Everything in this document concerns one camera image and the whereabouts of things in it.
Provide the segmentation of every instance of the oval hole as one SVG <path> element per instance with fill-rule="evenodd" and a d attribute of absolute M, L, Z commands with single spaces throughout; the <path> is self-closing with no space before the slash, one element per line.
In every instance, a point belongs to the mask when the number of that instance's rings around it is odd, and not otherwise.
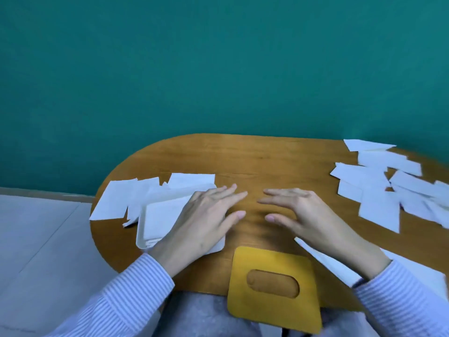
<path fill-rule="evenodd" d="M 300 294 L 300 285 L 294 277 L 289 275 L 251 270 L 246 275 L 246 283 L 254 291 L 287 298 L 296 298 Z"/>

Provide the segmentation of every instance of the floor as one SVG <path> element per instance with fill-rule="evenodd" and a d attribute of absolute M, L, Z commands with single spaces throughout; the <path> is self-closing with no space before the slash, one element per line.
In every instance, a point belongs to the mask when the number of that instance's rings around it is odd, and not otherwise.
<path fill-rule="evenodd" d="M 1 193 L 0 337 L 42 336 L 117 273 L 93 243 L 89 197 Z M 139 336 L 151 336 L 158 320 L 157 312 Z"/>

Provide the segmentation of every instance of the yellow object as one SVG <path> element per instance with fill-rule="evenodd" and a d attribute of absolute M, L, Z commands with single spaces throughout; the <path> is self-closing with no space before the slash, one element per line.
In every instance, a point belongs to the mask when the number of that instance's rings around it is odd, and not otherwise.
<path fill-rule="evenodd" d="M 251 270 L 293 277 L 300 286 L 296 298 L 258 292 L 246 282 Z M 316 334 L 322 329 L 317 285 L 310 260 L 281 252 L 238 247 L 228 292 L 228 311 L 235 317 Z"/>

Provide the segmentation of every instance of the blue and white striped shirt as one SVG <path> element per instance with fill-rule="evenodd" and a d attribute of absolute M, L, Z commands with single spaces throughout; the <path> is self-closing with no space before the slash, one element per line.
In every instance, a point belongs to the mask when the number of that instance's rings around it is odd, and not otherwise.
<path fill-rule="evenodd" d="M 48 337 L 134 336 L 173 287 L 164 268 L 144 254 Z M 389 336 L 449 337 L 449 304 L 397 261 L 354 292 Z"/>

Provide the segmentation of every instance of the wooden table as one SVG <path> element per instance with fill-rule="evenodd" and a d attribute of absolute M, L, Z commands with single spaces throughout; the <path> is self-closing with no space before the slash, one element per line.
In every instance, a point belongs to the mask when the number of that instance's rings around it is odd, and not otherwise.
<path fill-rule="evenodd" d="M 409 159 L 422 163 L 424 179 L 449 183 L 449 170 L 437 162 L 400 149 Z M 248 197 L 232 210 L 244 209 L 246 217 L 226 236 L 219 253 L 204 256 L 175 277 L 176 289 L 227 295 L 232 257 L 238 246 L 252 246 L 307 256 L 286 229 L 268 224 L 270 211 L 292 216 L 277 207 L 256 203 L 264 188 L 298 187 L 315 191 L 357 233 L 372 243 L 449 275 L 449 230 L 401 211 L 401 233 L 397 234 L 360 218 L 359 204 L 337 195 L 339 180 L 329 173 L 335 162 L 357 164 L 357 153 L 349 152 L 343 141 L 288 137 L 194 134 L 159 141 L 134 153 L 120 163 L 98 189 L 92 208 L 111 180 L 159 176 L 168 181 L 172 172 L 214 173 L 216 185 L 236 183 Z M 100 254 L 116 271 L 127 268 L 140 255 L 136 227 L 124 229 L 120 220 L 92 221 L 91 232 Z M 322 306 L 358 308 L 351 291 L 319 262 L 310 257 L 317 278 Z M 253 272 L 253 288 L 273 293 L 297 293 L 288 277 Z"/>

